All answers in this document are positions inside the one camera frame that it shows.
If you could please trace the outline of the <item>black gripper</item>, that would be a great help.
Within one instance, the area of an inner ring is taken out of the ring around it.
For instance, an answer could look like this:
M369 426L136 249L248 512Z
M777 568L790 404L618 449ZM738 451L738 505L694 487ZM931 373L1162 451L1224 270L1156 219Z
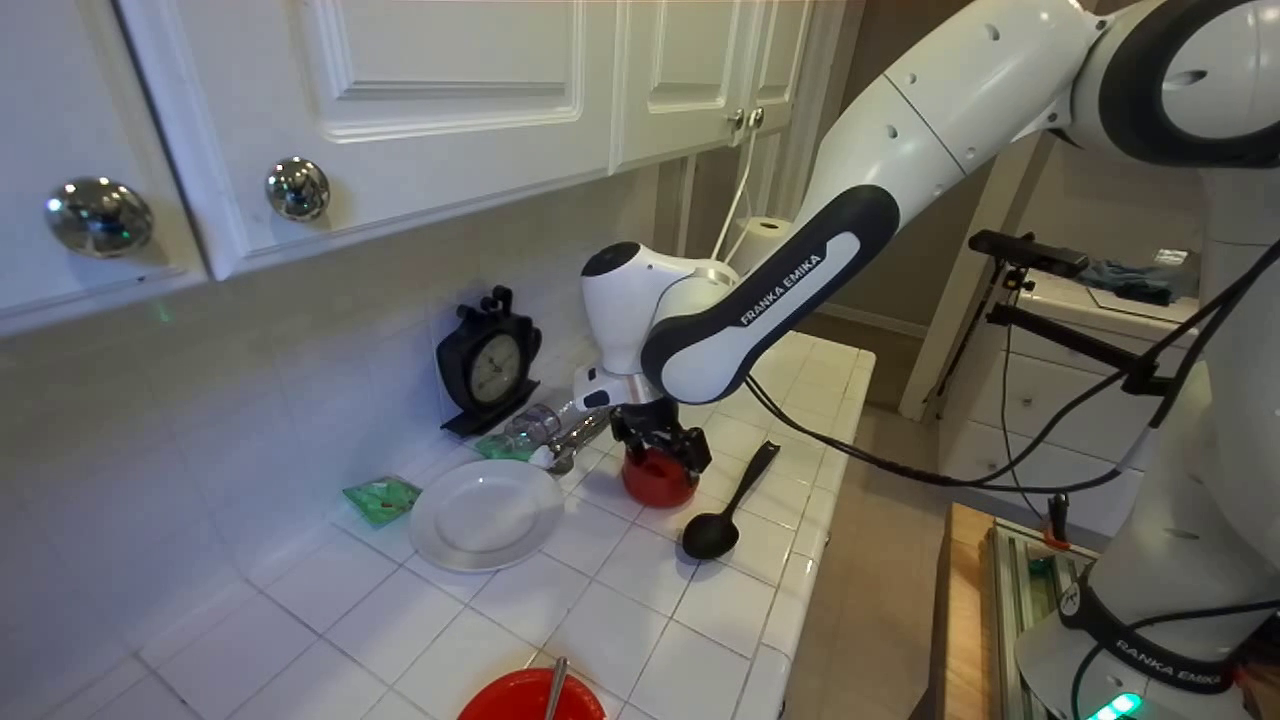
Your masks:
M690 476L698 476L711 463L703 430L684 430L671 402L618 404L613 414L613 437L626 451L665 451L680 459Z

